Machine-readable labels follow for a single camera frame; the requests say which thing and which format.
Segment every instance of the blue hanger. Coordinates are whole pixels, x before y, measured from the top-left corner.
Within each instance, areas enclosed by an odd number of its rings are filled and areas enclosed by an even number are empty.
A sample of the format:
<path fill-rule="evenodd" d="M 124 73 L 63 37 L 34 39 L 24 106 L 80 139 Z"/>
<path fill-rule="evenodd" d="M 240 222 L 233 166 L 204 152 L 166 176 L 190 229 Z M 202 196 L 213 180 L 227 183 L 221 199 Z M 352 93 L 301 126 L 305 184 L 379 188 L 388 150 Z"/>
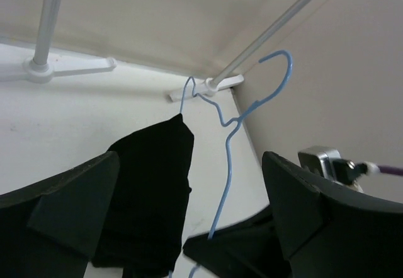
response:
<path fill-rule="evenodd" d="M 269 54 L 269 55 L 261 58 L 259 60 L 259 63 L 265 62 L 265 61 L 267 61 L 269 59 L 272 59 L 272 58 L 274 58 L 274 57 L 276 57 L 278 55 L 284 55 L 287 58 L 287 62 L 288 62 L 287 71 L 286 71 L 285 76 L 283 78 L 283 81 L 281 82 L 279 87 L 277 89 L 275 89 L 275 91 L 272 94 L 270 94 L 269 96 L 267 96 L 266 98 L 263 98 L 262 100 L 256 100 L 239 117 L 232 117 L 227 122 L 224 122 L 224 118 L 222 116 L 222 111 L 221 111 L 221 108 L 218 105 L 218 103 L 215 103 L 214 101 L 209 100 L 208 98 L 204 97 L 203 95 L 201 95 L 199 93 L 195 93 L 196 82 L 195 82 L 195 79 L 193 77 L 189 77 L 188 80 L 186 81 L 186 83 L 184 84 L 181 108 L 179 110 L 180 113 L 182 113 L 182 111 L 183 111 L 183 102 L 184 102 L 184 94 L 185 94 L 186 87 L 187 87 L 188 83 L 190 81 L 192 81 L 193 82 L 192 96 L 193 97 L 199 96 L 205 102 L 215 106 L 215 108 L 217 109 L 217 112 L 219 114 L 221 126 L 228 127 L 233 122 L 237 123 L 237 125 L 234 128 L 234 130 L 231 131 L 231 133 L 228 135 L 227 139 L 225 140 L 225 149 L 227 150 L 227 166 L 228 166 L 227 183 L 225 184 L 224 192 L 223 192 L 223 194 L 221 196 L 221 201 L 220 201 L 219 207 L 217 209 L 217 212 L 215 213 L 213 224 L 212 224 L 212 227 L 210 228 L 210 232 L 208 233 L 207 239 L 212 239 L 213 238 L 214 232 L 215 232 L 215 230 L 217 228 L 217 224 L 219 222 L 219 218 L 220 218 L 222 209 L 224 207 L 225 200 L 226 200 L 228 192 L 229 192 L 229 188 L 231 186 L 231 180 L 232 180 L 232 157 L 231 157 L 230 140 L 235 135 L 235 133 L 241 128 L 241 125 L 242 125 L 242 122 L 244 121 L 244 119 L 249 114 L 251 114 L 253 111 L 255 111 L 257 108 L 259 108 L 261 105 L 267 103 L 268 101 L 270 101 L 271 99 L 276 97 L 284 89 L 285 85 L 288 83 L 288 80 L 290 79 L 290 76 L 291 76 L 291 73 L 292 73 L 292 68 L 293 68 L 293 61 L 292 61 L 292 56 L 289 53 L 289 51 L 286 51 L 286 50 L 276 51 L 276 52 L 274 52 L 272 54 Z M 193 277 L 193 275 L 198 270 L 198 268 L 199 268 L 199 265 L 195 265 L 192 268 L 192 270 L 191 270 L 191 272 L 189 274 L 189 278 Z M 172 272 L 169 273 L 169 278 L 172 278 Z"/>

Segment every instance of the black cloth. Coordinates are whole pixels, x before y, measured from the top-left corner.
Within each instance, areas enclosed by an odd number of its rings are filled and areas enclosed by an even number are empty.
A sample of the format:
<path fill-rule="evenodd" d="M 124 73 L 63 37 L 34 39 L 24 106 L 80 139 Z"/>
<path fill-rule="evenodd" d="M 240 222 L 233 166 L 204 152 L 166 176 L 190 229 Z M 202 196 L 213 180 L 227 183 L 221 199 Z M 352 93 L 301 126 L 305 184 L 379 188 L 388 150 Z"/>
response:
<path fill-rule="evenodd" d="M 109 148 L 119 155 L 120 171 L 95 267 L 123 267 L 133 277 L 165 277 L 174 269 L 191 192 L 193 141 L 179 114 Z"/>

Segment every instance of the metal pole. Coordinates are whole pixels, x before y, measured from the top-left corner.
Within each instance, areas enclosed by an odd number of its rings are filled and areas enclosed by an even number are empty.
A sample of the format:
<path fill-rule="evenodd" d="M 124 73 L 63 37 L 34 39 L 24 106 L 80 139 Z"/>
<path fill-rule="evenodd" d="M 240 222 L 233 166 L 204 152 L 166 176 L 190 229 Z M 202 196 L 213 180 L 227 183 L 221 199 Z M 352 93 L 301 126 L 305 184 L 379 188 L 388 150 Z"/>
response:
<path fill-rule="evenodd" d="M 38 66 L 47 65 L 60 2 L 61 0 L 43 0 L 37 46 L 35 47 L 35 55 L 33 56 L 33 61 Z"/>
<path fill-rule="evenodd" d="M 265 41 L 276 33 L 286 22 L 295 16 L 306 4 L 311 0 L 298 0 L 287 9 L 273 24 L 267 28 L 248 48 L 237 56 L 217 77 L 211 81 L 211 85 L 216 87 L 224 78 L 226 78 L 233 70 L 239 67 L 249 56 L 252 55 Z"/>

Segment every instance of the white wall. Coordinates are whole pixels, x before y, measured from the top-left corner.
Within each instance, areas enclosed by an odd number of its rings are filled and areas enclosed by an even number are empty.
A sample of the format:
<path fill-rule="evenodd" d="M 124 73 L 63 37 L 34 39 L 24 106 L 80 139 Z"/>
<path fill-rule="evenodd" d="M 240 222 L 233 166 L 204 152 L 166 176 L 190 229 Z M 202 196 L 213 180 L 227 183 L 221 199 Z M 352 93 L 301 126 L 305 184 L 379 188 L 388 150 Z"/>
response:
<path fill-rule="evenodd" d="M 22 61 L 31 53 L 0 45 L 0 65 Z M 120 63 L 113 72 L 55 78 L 49 84 L 0 83 L 0 194 L 68 170 L 131 132 L 170 119 L 178 114 L 179 103 L 168 102 L 166 92 L 185 81 Z M 214 100 L 226 117 L 238 115 L 230 91 Z M 224 141 L 230 130 L 222 128 L 215 109 L 199 99 L 186 102 L 184 121 L 195 135 L 185 240 L 210 228 L 227 176 Z M 243 128 L 233 138 L 232 155 L 232 188 L 219 226 L 247 218 L 268 203 L 261 169 Z M 174 277 L 187 277 L 191 266 L 180 257 Z M 197 277 L 210 277 L 201 272 Z M 121 276 L 121 270 L 89 266 L 85 277 Z"/>
<path fill-rule="evenodd" d="M 197 76 L 215 74 L 294 1 L 62 0 L 54 46 Z M 0 3 L 0 35 L 33 42 L 42 0 Z M 288 24 L 287 31 L 294 27 Z"/>
<path fill-rule="evenodd" d="M 275 47 L 292 53 L 294 72 L 284 92 L 247 120 L 259 157 L 273 150 L 298 162 L 298 150 L 320 144 L 355 161 L 403 166 L 402 1 L 328 0 Z M 284 72 L 283 59 L 254 66 L 236 90 L 241 108 L 273 91 Z M 361 184 L 403 202 L 402 179 Z"/>

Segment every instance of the blue wire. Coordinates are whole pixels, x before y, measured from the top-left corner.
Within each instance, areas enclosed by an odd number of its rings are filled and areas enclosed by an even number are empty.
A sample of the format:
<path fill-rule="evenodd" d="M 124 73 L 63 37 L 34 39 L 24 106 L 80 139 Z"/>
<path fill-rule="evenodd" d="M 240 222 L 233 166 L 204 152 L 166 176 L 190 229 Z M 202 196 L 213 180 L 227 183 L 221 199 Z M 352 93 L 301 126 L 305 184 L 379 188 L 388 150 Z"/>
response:
<path fill-rule="evenodd" d="M 231 186 L 231 180 L 232 180 L 232 156 L 231 156 L 231 148 L 230 148 L 230 141 L 232 139 L 232 137 L 235 135 L 235 133 L 241 128 L 241 125 L 244 121 L 244 119 L 251 114 L 253 111 L 255 111 L 257 108 L 259 108 L 261 105 L 267 103 L 268 101 L 270 101 L 271 99 L 273 99 L 274 97 L 276 97 L 285 87 L 285 85 L 288 83 L 288 80 L 290 79 L 291 73 L 292 73 L 292 68 L 293 68 L 293 61 L 292 61 L 292 56 L 289 53 L 289 51 L 286 50 L 279 50 L 276 51 L 272 54 L 269 54 L 263 58 L 261 58 L 259 60 L 259 63 L 261 64 L 262 62 L 265 62 L 269 59 L 272 59 L 278 55 L 284 55 L 287 58 L 287 71 L 285 73 L 285 76 L 283 78 L 283 81 L 280 83 L 279 87 L 277 89 L 275 89 L 275 91 L 270 94 L 269 96 L 267 96 L 266 98 L 263 98 L 262 100 L 256 100 L 254 103 L 252 103 L 252 105 L 249 106 L 249 108 L 242 113 L 239 117 L 232 117 L 230 120 L 228 120 L 227 122 L 224 121 L 224 117 L 222 115 L 222 111 L 220 106 L 218 105 L 218 103 L 215 103 L 212 100 L 209 100 L 208 98 L 204 97 L 203 95 L 199 94 L 199 93 L 195 93 L 195 86 L 196 86 L 196 82 L 195 79 L 193 77 L 188 78 L 188 80 L 186 81 L 186 83 L 184 84 L 184 88 L 183 88 L 183 93 L 182 93 L 182 102 L 181 102 L 181 107 L 179 112 L 182 113 L 183 111 L 183 103 L 184 103 L 184 94 L 186 91 L 186 87 L 188 85 L 188 83 L 192 80 L 193 82 L 193 89 L 192 89 L 192 96 L 196 97 L 199 96 L 202 100 L 204 100 L 205 102 L 215 106 L 215 108 L 217 109 L 217 112 L 219 114 L 219 118 L 220 118 L 220 123 L 221 126 L 223 127 L 228 127 L 231 123 L 233 122 L 237 122 L 237 125 L 235 126 L 234 130 L 231 131 L 231 133 L 227 136 L 227 139 L 225 140 L 225 150 L 227 151 L 227 166 L 228 166 L 228 173 L 227 173 L 227 182 L 225 184 L 225 188 L 224 188 L 224 192 L 221 196 L 221 200 L 220 200 L 220 204 L 219 207 L 217 209 L 217 212 L 215 213 L 215 217 L 212 223 L 212 227 L 210 228 L 210 232 L 208 232 L 208 236 L 207 239 L 212 239 L 214 232 L 217 228 L 217 224 L 219 222 L 220 219 L 220 215 L 222 212 L 222 209 L 224 207 L 224 203 L 225 200 L 228 196 L 228 192 L 229 192 L 229 188 Z M 200 266 L 197 264 L 195 265 L 192 270 L 189 273 L 189 278 L 192 278 L 193 275 L 195 274 L 195 272 L 198 270 Z M 169 272 L 169 278 L 172 278 L 172 272 Z"/>

